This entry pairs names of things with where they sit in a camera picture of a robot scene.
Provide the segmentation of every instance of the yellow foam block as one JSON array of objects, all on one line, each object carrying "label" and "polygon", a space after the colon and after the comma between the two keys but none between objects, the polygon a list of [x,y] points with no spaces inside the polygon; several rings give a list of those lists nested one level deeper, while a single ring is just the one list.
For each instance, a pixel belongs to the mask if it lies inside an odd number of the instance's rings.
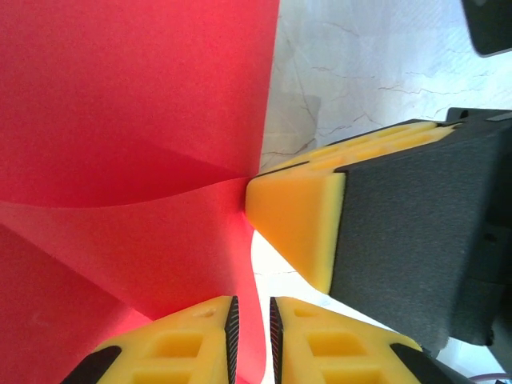
[{"label": "yellow foam block", "polygon": [[328,293],[346,181],[334,170],[436,142],[453,129],[435,122],[393,126],[297,156],[250,181],[247,217],[309,284]]},{"label": "yellow foam block", "polygon": [[275,314],[272,341],[274,358],[281,353],[281,384],[419,384],[390,348],[399,343],[421,351],[410,338],[295,298],[275,303],[282,345],[275,344]]},{"label": "yellow foam block", "polygon": [[104,342],[122,349],[98,384],[227,384],[226,319],[232,297],[187,308]]}]

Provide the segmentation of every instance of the red paper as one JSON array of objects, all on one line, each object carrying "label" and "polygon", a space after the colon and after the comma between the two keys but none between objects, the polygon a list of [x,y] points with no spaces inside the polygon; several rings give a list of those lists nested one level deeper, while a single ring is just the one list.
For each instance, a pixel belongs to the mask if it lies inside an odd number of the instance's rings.
[{"label": "red paper", "polygon": [[[0,282],[12,287],[0,381],[57,381],[116,326],[145,321],[129,307],[158,318],[220,294],[240,297],[240,381],[260,381],[242,202],[258,169],[277,8],[0,4],[0,223],[25,239],[0,231]],[[46,320],[33,326],[36,313]],[[38,333],[39,323],[51,326]],[[43,351],[56,361],[44,372]]]}]

